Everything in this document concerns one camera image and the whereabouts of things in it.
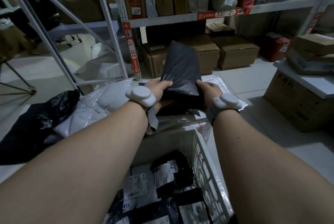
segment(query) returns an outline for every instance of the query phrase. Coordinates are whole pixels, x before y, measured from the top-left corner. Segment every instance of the forearm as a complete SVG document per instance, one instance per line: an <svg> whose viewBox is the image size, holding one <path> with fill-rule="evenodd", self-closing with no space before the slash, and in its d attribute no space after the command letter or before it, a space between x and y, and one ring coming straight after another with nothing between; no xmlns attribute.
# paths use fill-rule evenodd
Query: forearm
<svg viewBox="0 0 334 224"><path fill-rule="evenodd" d="M333 223L334 189L317 171L233 110L213 125L219 162L240 223Z"/></svg>
<svg viewBox="0 0 334 224"><path fill-rule="evenodd" d="M127 102L45 150L0 185L0 223L101 224L147 125Z"/></svg>

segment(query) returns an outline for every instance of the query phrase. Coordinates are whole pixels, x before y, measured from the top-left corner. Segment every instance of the white plastic crate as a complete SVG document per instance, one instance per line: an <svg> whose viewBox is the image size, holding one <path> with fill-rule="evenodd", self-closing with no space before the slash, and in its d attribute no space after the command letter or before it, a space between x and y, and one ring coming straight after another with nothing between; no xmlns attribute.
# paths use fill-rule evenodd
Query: white plastic crate
<svg viewBox="0 0 334 224"><path fill-rule="evenodd" d="M180 151L190 160L196 184L202 188L212 221L227 223L233 210L209 151L197 130L178 129L143 139L132 166L152 163L173 150Z"/></svg>

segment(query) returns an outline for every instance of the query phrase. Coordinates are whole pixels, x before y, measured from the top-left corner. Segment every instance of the person's right hand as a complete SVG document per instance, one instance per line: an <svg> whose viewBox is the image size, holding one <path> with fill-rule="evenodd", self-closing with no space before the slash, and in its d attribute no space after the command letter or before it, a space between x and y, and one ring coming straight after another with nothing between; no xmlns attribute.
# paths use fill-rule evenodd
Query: person's right hand
<svg viewBox="0 0 334 224"><path fill-rule="evenodd" d="M196 82L203 91L204 101L207 107L211 107L213 105L213 99L215 97L223 94L219 86L214 83L202 82L201 80L197 80Z"/></svg>

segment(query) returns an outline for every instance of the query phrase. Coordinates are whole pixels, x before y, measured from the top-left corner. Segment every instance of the black package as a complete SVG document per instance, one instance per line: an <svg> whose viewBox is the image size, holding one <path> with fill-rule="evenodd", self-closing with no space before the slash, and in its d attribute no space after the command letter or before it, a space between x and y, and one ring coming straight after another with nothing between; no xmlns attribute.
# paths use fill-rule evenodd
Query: black package
<svg viewBox="0 0 334 224"><path fill-rule="evenodd" d="M79 98L78 90L65 91L45 103L32 104L0 142L0 165L29 162L53 145L44 140L72 114Z"/></svg>
<svg viewBox="0 0 334 224"><path fill-rule="evenodd" d="M178 150L155 160L151 165L158 198L170 197L175 189L194 182L192 169L186 157Z"/></svg>
<svg viewBox="0 0 334 224"><path fill-rule="evenodd" d="M204 97L196 84L197 79L201 80L201 73L196 49L172 41L167 51L161 81L173 81L173 85L164 90L161 100L174 102L162 108L157 116L193 114L189 109L202 109Z"/></svg>
<svg viewBox="0 0 334 224"><path fill-rule="evenodd" d="M173 195L184 223L212 223L201 188Z"/></svg>
<svg viewBox="0 0 334 224"><path fill-rule="evenodd" d="M107 214L104 224L142 224L156 220L157 223L181 224L176 203L172 198L143 206L121 215Z"/></svg>

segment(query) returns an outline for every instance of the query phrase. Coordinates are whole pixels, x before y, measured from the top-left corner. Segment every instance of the tile floor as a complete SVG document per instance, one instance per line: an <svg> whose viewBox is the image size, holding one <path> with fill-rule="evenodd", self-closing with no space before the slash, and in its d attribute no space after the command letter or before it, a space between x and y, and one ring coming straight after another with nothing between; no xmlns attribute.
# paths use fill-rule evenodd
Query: tile floor
<svg viewBox="0 0 334 224"><path fill-rule="evenodd" d="M84 41L82 44L65 48L61 52L66 62L73 66L73 70L89 60L90 46L94 44L94 40L89 35L81 36ZM28 100L25 100L26 97L11 97L11 99L0 97L0 139L10 129L25 104L44 102L58 93L70 89L69 83L56 63L47 55L38 57L30 65L23 65L19 61L15 62L15 68L36 86L37 94ZM141 70L143 78L149 79L150 75L143 65L141 65ZM216 68L214 75L221 77L229 91L249 105L241 113L245 120L258 131L313 166L334 184L334 140L322 131L300 133L262 98L275 71L273 63L257 58L250 67L224 71ZM5 72L2 70L0 80L4 81L5 79L8 83L19 84L17 79L13 79L9 73L4 74ZM218 175L223 180L212 133L207 146L217 167ZM10 169L6 174L11 174L12 170ZM3 167L0 167L0 178L2 171Z"/></svg>

